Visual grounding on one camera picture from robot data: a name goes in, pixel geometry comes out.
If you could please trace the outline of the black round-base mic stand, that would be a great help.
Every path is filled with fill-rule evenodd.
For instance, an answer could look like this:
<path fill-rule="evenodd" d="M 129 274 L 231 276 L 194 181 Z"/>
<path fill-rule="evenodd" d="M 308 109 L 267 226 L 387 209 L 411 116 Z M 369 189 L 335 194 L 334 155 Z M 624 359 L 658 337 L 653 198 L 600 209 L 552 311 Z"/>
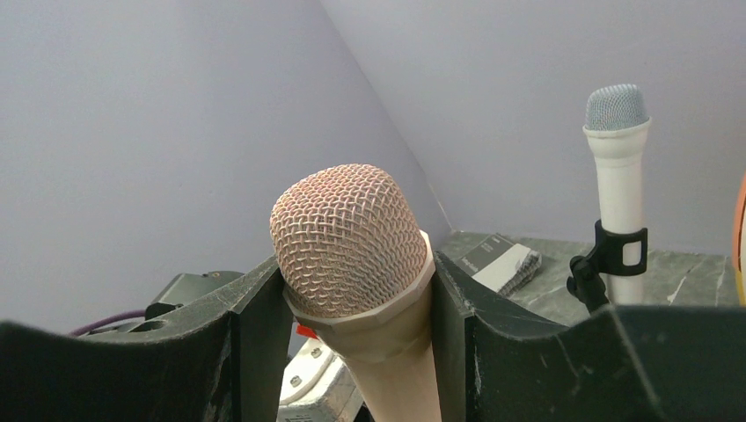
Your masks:
<path fill-rule="evenodd" d="M 601 220 L 595 222 L 595 245 L 587 255 L 570 259 L 571 275 L 567 278 L 567 291 L 583 303 L 592 315 L 610 302 L 601 275 L 631 277 L 647 270 L 647 228 L 629 234 L 619 234 L 605 229 Z M 636 264 L 625 264 L 624 247 L 640 243 L 640 258 Z"/>

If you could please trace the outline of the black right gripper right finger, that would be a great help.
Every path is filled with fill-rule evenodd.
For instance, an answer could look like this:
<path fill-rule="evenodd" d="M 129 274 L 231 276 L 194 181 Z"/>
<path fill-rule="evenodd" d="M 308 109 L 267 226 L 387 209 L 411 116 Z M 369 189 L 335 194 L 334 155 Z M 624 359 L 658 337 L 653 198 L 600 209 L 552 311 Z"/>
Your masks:
<path fill-rule="evenodd" d="M 432 341 L 446 421 L 742 421 L 742 308 L 605 306 L 573 326 L 435 255 Z"/>

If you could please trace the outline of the white microphone silver grille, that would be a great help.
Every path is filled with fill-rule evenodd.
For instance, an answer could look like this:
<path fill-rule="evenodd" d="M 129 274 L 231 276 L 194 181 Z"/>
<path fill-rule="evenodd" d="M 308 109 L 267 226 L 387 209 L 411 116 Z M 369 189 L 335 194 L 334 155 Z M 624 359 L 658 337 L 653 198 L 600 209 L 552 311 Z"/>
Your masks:
<path fill-rule="evenodd" d="M 582 130 L 595 159 L 600 220 L 611 232 L 629 234 L 645 228 L 641 165 L 650 125 L 643 94 L 635 84 L 603 87 L 589 96 Z M 625 246 L 624 263 L 636 264 L 640 252 L 640 243 Z M 614 303 L 643 303 L 642 274 L 605 275 Z"/>

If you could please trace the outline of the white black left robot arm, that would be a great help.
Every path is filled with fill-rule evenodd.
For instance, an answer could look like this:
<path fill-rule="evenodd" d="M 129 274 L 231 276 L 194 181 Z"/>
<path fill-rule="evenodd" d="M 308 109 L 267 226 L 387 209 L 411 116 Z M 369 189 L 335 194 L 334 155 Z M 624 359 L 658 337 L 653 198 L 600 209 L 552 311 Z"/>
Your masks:
<path fill-rule="evenodd" d="M 91 336 L 110 331 L 128 332 L 145 323 L 146 329 L 155 328 L 150 320 L 181 308 L 214 290 L 234 281 L 242 273 L 214 271 L 209 273 L 180 273 L 176 275 L 145 308 L 120 313 L 71 332 L 71 336 Z"/>

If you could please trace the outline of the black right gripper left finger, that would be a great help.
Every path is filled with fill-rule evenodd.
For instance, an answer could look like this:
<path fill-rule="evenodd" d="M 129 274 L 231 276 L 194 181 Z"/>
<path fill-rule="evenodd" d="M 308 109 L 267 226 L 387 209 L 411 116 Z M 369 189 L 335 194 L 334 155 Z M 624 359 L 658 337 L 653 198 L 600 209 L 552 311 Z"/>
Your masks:
<path fill-rule="evenodd" d="M 4 421 L 273 421 L 293 317 L 274 258 L 128 332 L 1 324 Z"/>

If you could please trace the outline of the peach microphone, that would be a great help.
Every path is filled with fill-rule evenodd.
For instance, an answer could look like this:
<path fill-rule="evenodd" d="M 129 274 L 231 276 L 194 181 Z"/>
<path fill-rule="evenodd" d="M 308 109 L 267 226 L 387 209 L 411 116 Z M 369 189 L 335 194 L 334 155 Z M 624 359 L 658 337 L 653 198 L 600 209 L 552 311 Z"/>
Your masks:
<path fill-rule="evenodd" d="M 442 417 L 428 234 L 394 178 L 341 164 L 301 179 L 269 220 L 284 297 L 347 366 L 377 421 Z"/>

